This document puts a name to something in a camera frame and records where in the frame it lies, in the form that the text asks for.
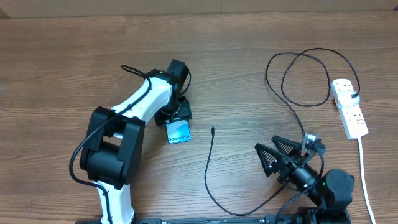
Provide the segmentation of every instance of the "power outlet socket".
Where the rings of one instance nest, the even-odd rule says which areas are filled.
[[[337,79],[331,83],[330,87],[335,97],[335,102],[347,138],[357,139],[367,134],[369,131],[361,107],[359,106],[359,96],[357,99],[352,99],[351,97],[351,95],[355,93],[351,81],[347,79]]]

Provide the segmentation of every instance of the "white power strip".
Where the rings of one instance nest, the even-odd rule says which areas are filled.
[[[359,161],[361,166],[361,180],[365,196],[366,207],[373,224],[376,224],[372,208],[368,199],[368,191],[366,190],[364,165],[363,165],[363,148],[361,137],[367,134],[368,127],[363,118],[361,108],[359,107],[360,97],[352,98],[355,94],[353,84],[347,79],[337,79],[330,84],[331,91],[335,97],[340,118],[343,122],[344,130],[348,139],[357,139],[359,145]]]

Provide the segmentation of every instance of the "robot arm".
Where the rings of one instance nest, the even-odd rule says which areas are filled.
[[[188,107],[185,97],[180,92],[189,69],[183,62],[172,60],[167,71],[152,70],[147,74],[152,83],[151,90],[143,99],[129,111],[120,114],[115,122],[97,131],[83,146],[80,157],[80,167],[87,171],[88,178],[101,185],[108,192],[109,205],[106,196],[98,189],[101,198],[103,216],[101,220],[90,223],[130,224],[134,219],[131,207],[130,183],[138,170],[144,129],[148,121],[155,116],[157,125],[190,119],[191,114],[180,114],[182,105]],[[116,116],[132,102],[140,98],[149,88],[149,82],[144,84],[125,102],[114,106],[111,110],[98,107],[91,115],[87,136],[93,133],[106,120]],[[122,139],[120,146],[104,141],[104,136]]]

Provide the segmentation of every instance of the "black cable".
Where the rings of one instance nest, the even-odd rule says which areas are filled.
[[[188,85],[187,85],[187,87],[185,87],[184,91],[182,91],[182,92],[180,93],[180,96],[184,95],[184,94],[188,91],[189,86],[191,85],[191,72],[188,72],[188,75],[189,75],[189,82],[188,82]]]
[[[227,209],[225,209],[224,207],[222,207],[222,206],[216,201],[216,199],[212,196],[212,194],[210,193],[209,188],[207,187],[207,179],[206,179],[206,176],[207,176],[207,169],[208,169],[208,167],[209,167],[209,162],[210,162],[211,151],[212,151],[212,149],[213,149],[213,141],[214,141],[214,135],[215,135],[215,133],[216,133],[216,127],[213,126],[213,127],[211,128],[211,145],[210,145],[210,152],[209,152],[209,157],[208,157],[208,159],[207,159],[207,164],[206,164],[206,169],[205,169],[205,187],[206,187],[207,193],[209,194],[209,196],[211,197],[211,199],[214,201],[214,203],[216,203],[216,205],[219,206],[220,209],[224,210],[224,212],[226,212],[226,213],[228,213],[228,214],[230,214],[230,215],[235,215],[235,216],[240,216],[240,217],[241,217],[241,216],[250,215],[250,214],[252,214],[253,212],[259,210],[259,209],[260,209],[261,207],[263,207],[266,203],[268,203],[269,201],[271,201],[276,195],[279,194],[279,192],[281,192],[281,191],[284,189],[285,186],[283,185],[283,186],[282,186],[280,189],[278,189],[273,195],[271,195],[271,197],[269,197],[265,202],[263,202],[263,203],[260,204],[258,207],[256,207],[255,209],[251,210],[250,212],[247,212],[247,213],[244,213],[244,214],[238,214],[238,213],[230,212],[230,211],[228,211]]]
[[[312,185],[310,185],[307,189],[305,189],[303,192],[298,193],[296,196],[294,196],[294,197],[292,197],[290,200],[288,200],[288,201],[279,209],[278,213],[277,213],[276,216],[275,216],[275,224],[278,224],[278,219],[279,219],[280,214],[282,214],[282,212],[285,210],[285,208],[286,208],[289,204],[291,204],[294,200],[298,199],[301,195],[306,194],[307,192],[309,192],[310,190],[312,190],[312,189],[316,186],[316,184],[318,183],[318,181],[322,178],[323,168],[325,167],[325,160],[324,160],[324,158],[323,158],[323,155],[320,154],[319,152],[318,152],[318,155],[319,155],[319,157],[320,157],[320,159],[321,159],[321,170],[320,170],[320,172],[319,172],[319,174],[318,174],[318,176],[317,176],[317,180],[316,180]]]
[[[329,73],[328,73],[328,70],[326,69],[325,64],[324,64],[321,60],[317,59],[316,57],[314,57],[314,56],[312,56],[312,55],[305,54],[305,52],[308,52],[308,51],[310,51],[310,50],[327,50],[327,51],[330,51],[330,52],[333,52],[333,53],[336,53],[336,54],[340,55],[340,56],[348,63],[348,65],[351,67],[351,69],[352,69],[352,71],[353,71],[353,73],[354,73],[354,75],[355,75],[356,81],[357,81],[357,83],[358,83],[358,92],[357,92],[356,94],[353,94],[352,97],[353,97],[353,98],[356,98],[356,97],[359,95],[359,91],[360,91],[360,89],[361,89],[361,85],[359,84],[358,75],[356,74],[353,65],[351,64],[351,62],[349,62],[349,60],[348,60],[344,55],[340,54],[339,52],[337,52],[337,51],[335,51],[335,50],[332,50],[332,49],[324,49],[324,48],[319,48],[319,47],[318,47],[318,48],[312,48],[312,49],[304,50],[304,51],[301,52],[301,53],[285,52],[285,53],[277,53],[277,54],[275,54],[274,56],[272,56],[271,59],[270,59],[269,62],[268,62],[268,65],[267,65],[267,68],[266,68],[266,72],[265,72],[265,77],[266,77],[267,84],[268,84],[269,88],[271,89],[271,91],[274,92],[274,94],[275,94],[276,96],[278,96],[278,97],[280,98],[280,100],[282,100],[282,101],[289,107],[289,109],[293,112],[294,116],[295,116],[296,119],[297,119],[298,125],[300,125],[300,129],[301,129],[301,132],[302,132],[302,134],[303,134],[303,138],[304,138],[304,135],[305,135],[305,130],[304,130],[303,124],[302,124],[302,122],[301,122],[299,116],[298,116],[297,113],[294,111],[294,109],[289,105],[289,103],[286,102],[286,101],[285,101],[285,100],[284,100],[284,99],[271,87],[271,84],[269,83],[269,80],[268,80],[268,68],[269,68],[269,65],[271,64],[272,60],[273,60],[276,56],[279,56],[279,55],[297,55],[297,56],[292,60],[292,62],[289,64],[289,66],[287,67],[287,69],[286,69],[286,71],[285,71],[285,73],[284,73],[284,76],[283,76],[283,78],[282,78],[282,83],[281,83],[281,85],[280,85],[280,90],[282,91],[282,94],[283,94],[283,96],[286,98],[287,101],[289,101],[289,102],[291,102],[291,103],[293,103],[293,104],[295,104],[295,105],[297,105],[297,106],[304,106],[304,107],[320,106],[320,105],[326,103],[326,102],[328,101],[329,97],[330,97],[330,77],[329,77]],[[328,79],[328,87],[327,87],[327,88],[328,88],[328,94],[327,94],[326,98],[325,98],[322,102],[320,102],[320,103],[316,103],[316,104],[313,104],[313,105],[303,105],[303,104],[300,104],[300,103],[296,103],[296,102],[292,101],[291,99],[289,99],[289,97],[287,97],[286,94],[285,94],[285,92],[284,92],[284,82],[285,82],[286,74],[287,74],[287,72],[289,71],[289,69],[291,68],[291,66],[294,64],[294,62],[295,62],[300,56],[306,56],[306,57],[309,57],[309,58],[312,58],[312,59],[316,60],[317,62],[319,62],[319,63],[322,65],[323,69],[325,70],[326,77],[327,77],[327,79]]]
[[[106,201],[106,213],[108,215],[108,221],[110,224],[112,223],[112,216],[111,216],[111,208],[109,206],[109,195],[108,192],[106,191],[106,189],[99,184],[95,184],[95,183],[91,183],[91,182],[87,182],[85,180],[81,180],[79,178],[76,177],[75,173],[73,172],[73,162],[76,159],[77,154],[79,153],[80,149],[82,149],[82,147],[84,146],[84,144],[95,134],[97,133],[100,129],[104,128],[105,126],[107,126],[108,124],[110,124],[111,122],[113,122],[119,115],[124,114],[125,112],[127,112],[129,109],[131,109],[134,105],[136,105],[138,102],[140,102],[151,90],[152,88],[152,82],[150,81],[149,77],[147,77],[145,75],[144,72],[132,68],[130,66],[127,65],[121,65],[120,66],[121,69],[133,73],[135,75],[138,75],[142,78],[145,78],[146,80],[148,80],[148,89],[145,91],[144,94],[142,94],[136,101],[134,101],[133,103],[129,104],[126,108],[124,108],[122,111],[116,113],[112,118],[108,119],[107,121],[105,121],[103,124],[101,124],[98,128],[96,128],[90,135],[88,135],[80,144],[79,146],[75,149],[75,152],[73,152],[71,158],[70,158],[70,162],[69,162],[69,174],[72,177],[72,179],[76,182],[78,182],[79,184],[84,184],[87,186],[92,186],[92,187],[97,187],[99,189],[101,189],[103,191],[103,195],[105,196],[105,201]]]

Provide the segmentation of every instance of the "wooden surface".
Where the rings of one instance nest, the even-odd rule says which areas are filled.
[[[97,190],[68,173],[70,156],[85,136],[91,112],[112,107],[142,80],[119,69],[166,69],[187,63],[186,94],[192,140],[167,144],[165,129],[146,127],[142,162],[132,185],[138,217],[230,217],[209,198],[203,183],[211,125],[216,125],[209,188],[227,209],[246,212],[276,191],[254,145],[275,134],[299,141],[292,113],[264,82],[278,52],[328,47],[347,56],[361,81],[361,107],[369,128],[363,138],[369,198],[378,223],[397,223],[398,13],[306,12],[202,16],[87,17],[0,21],[0,223],[73,223],[101,216]],[[331,79],[354,76],[339,56],[312,52]],[[275,59],[278,89],[292,57]],[[288,74],[286,92],[301,103],[326,96],[322,67],[302,58]],[[298,108],[305,129],[328,145],[325,169],[356,177],[353,223],[370,223],[359,178],[358,143],[347,140],[333,99]],[[320,162],[312,165],[319,169]],[[86,174],[75,166],[81,178]],[[284,190],[254,217],[276,213],[295,195]],[[300,198],[286,210],[311,205]]]
[[[393,10],[398,0],[1,0],[10,18]]]

